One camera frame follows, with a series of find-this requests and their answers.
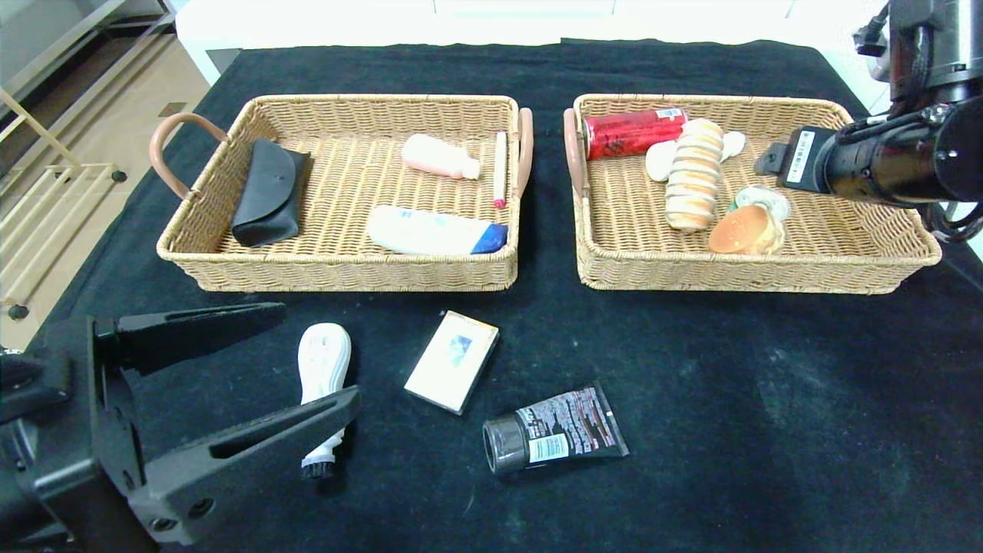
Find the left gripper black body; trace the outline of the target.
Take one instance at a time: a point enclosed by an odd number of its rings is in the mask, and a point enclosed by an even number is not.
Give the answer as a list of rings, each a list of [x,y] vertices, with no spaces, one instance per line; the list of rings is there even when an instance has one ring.
[[[65,320],[15,357],[15,550],[157,552],[127,503],[144,482],[125,382],[95,363],[95,323]]]

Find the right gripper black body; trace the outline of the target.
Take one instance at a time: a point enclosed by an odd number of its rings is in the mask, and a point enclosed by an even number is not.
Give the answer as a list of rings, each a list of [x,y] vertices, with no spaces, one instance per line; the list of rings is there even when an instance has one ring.
[[[791,135],[782,185],[843,199],[877,199],[871,168],[874,146],[869,127],[802,127]]]

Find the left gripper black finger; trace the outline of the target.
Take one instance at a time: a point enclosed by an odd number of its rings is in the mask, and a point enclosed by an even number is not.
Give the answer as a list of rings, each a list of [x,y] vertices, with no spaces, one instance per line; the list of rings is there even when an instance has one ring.
[[[354,420],[361,399],[358,386],[347,386],[172,449],[145,466],[144,486],[127,503],[155,541],[197,543],[241,515],[264,485],[292,475]]]
[[[130,315],[95,325],[95,363],[147,376],[260,335],[286,319],[276,302]]]

